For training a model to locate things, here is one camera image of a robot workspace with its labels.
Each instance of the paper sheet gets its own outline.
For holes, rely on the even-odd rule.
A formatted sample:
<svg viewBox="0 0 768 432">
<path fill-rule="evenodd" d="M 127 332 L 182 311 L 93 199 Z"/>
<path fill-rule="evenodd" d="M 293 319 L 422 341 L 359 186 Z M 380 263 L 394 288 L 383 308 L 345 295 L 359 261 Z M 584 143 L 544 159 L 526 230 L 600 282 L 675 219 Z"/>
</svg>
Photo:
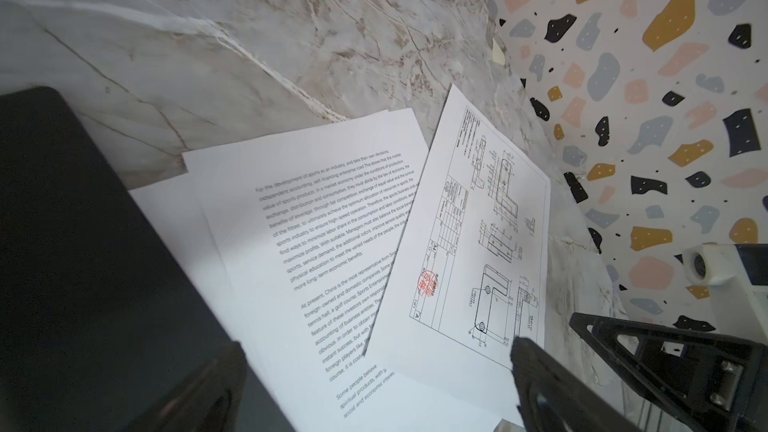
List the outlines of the paper sheet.
<svg viewBox="0 0 768 432">
<path fill-rule="evenodd" d="M 522 425 L 509 352 L 544 344 L 550 187 L 453 86 L 366 357 Z"/>
<path fill-rule="evenodd" d="M 411 110 L 184 155 L 247 322 L 233 337 L 299 431 L 498 422 L 362 356 L 425 158 Z"/>
</svg>

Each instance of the marble surface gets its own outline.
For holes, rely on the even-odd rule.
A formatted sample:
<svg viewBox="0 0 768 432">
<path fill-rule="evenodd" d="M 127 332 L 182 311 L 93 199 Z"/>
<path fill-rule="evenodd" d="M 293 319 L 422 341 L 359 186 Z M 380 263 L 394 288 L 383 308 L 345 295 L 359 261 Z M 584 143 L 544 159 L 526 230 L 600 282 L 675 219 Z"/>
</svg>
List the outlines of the marble surface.
<svg viewBox="0 0 768 432">
<path fill-rule="evenodd" d="M 509 55 L 491 60 L 484 0 L 0 0 L 0 14 L 0 93 L 59 90 L 129 188 L 184 172 L 186 150 L 383 109 L 412 107 L 430 143 L 455 83 L 552 178 L 547 351 L 634 413 L 568 327 L 622 312 Z"/>
</svg>

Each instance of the mechanical part drawing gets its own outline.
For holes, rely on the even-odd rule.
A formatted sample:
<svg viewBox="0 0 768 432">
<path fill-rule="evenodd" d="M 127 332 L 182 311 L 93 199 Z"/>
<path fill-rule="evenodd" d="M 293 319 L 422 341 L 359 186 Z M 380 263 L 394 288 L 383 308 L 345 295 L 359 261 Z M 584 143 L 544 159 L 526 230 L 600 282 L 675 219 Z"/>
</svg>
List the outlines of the mechanical part drawing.
<svg viewBox="0 0 768 432">
<path fill-rule="evenodd" d="M 517 232 L 518 204 L 509 196 L 510 183 L 514 177 L 512 154 L 504 150 L 502 156 L 498 157 L 495 151 L 491 151 L 491 157 L 494 159 L 494 166 L 488 174 L 488 195 L 495 200 L 493 211 Z"/>
<path fill-rule="evenodd" d="M 518 302 L 514 311 L 514 335 L 535 338 L 538 332 L 538 297 L 528 278 L 520 277 Z"/>
<path fill-rule="evenodd" d="M 527 318 L 533 313 L 529 309 L 538 307 L 532 294 L 523 296 L 527 298 L 523 310 L 515 308 L 515 301 L 520 272 L 541 267 L 544 244 L 532 231 L 535 221 L 545 219 L 541 207 L 529 204 L 522 212 L 512 197 L 525 197 L 532 187 L 540 188 L 541 196 L 548 186 L 541 176 L 532 175 L 527 159 L 497 134 L 473 111 L 465 110 L 442 176 L 439 200 L 430 207 L 436 212 L 434 216 L 430 212 L 416 290 L 408 291 L 408 316 L 510 368 L 509 347 L 515 331 L 530 330 L 528 323 L 523 327 L 515 318 Z M 520 234 L 519 213 L 524 214 L 530 233 Z M 479 224 L 478 235 L 462 234 L 466 221 Z M 538 317 L 535 321 L 531 327 L 538 324 Z"/>
<path fill-rule="evenodd" d="M 480 178 L 482 170 L 482 157 L 485 155 L 485 136 L 481 137 L 475 145 L 472 154 L 472 188 L 485 188 L 485 182 Z"/>
<path fill-rule="evenodd" d="M 507 262 L 512 262 L 514 258 L 521 260 L 523 258 L 523 247 L 519 246 L 512 237 L 504 233 L 504 229 L 499 230 L 495 224 L 486 226 L 484 221 L 480 221 L 480 245 L 490 251 L 491 254 L 503 258 Z"/>
<path fill-rule="evenodd" d="M 525 227 L 528 229 L 528 231 L 531 233 L 531 237 L 533 237 L 534 232 L 536 232 L 536 219 L 535 218 L 525 218 Z"/>
<path fill-rule="evenodd" d="M 511 325 L 509 316 L 512 310 L 509 280 L 490 265 L 485 265 L 480 288 L 474 288 L 472 296 L 477 303 L 472 337 L 482 345 L 488 337 L 502 345 L 509 345 L 511 334 L 507 327 Z"/>
</svg>

